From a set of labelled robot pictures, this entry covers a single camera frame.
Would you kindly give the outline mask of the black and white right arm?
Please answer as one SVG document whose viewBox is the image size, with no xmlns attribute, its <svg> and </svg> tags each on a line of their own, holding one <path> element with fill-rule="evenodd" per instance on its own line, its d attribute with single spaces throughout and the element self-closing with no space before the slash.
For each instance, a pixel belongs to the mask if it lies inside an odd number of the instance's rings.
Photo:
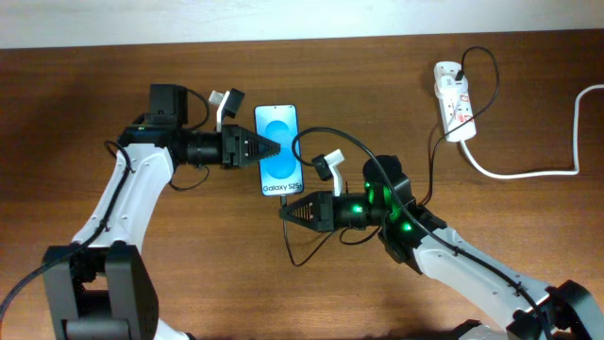
<svg viewBox="0 0 604 340">
<path fill-rule="evenodd" d="M 602 338 L 603 313 L 586 288 L 572 280 L 553 287 L 467 243 L 416 203 L 397 157 L 377 156 L 362 174 L 362 193 L 314 192 L 283 205 L 280 218 L 319 233 L 376 227 L 395 262 L 454 289 L 508 339 Z"/>
</svg>

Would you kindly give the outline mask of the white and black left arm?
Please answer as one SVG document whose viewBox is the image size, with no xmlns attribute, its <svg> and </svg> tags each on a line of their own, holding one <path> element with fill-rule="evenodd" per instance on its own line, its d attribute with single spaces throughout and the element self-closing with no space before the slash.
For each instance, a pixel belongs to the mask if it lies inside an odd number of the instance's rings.
<svg viewBox="0 0 604 340">
<path fill-rule="evenodd" d="M 214 93 L 216 129 L 189 127 L 191 90 L 153 84 L 150 105 L 114 142 L 115 167 L 91 217 L 67 246 L 51 246 L 43 274 L 58 339 L 188 339 L 159 317 L 159 299 L 142 259 L 143 240 L 159 195 L 181 164 L 244 167 L 280 146 L 237 125 L 244 94 Z"/>
</svg>

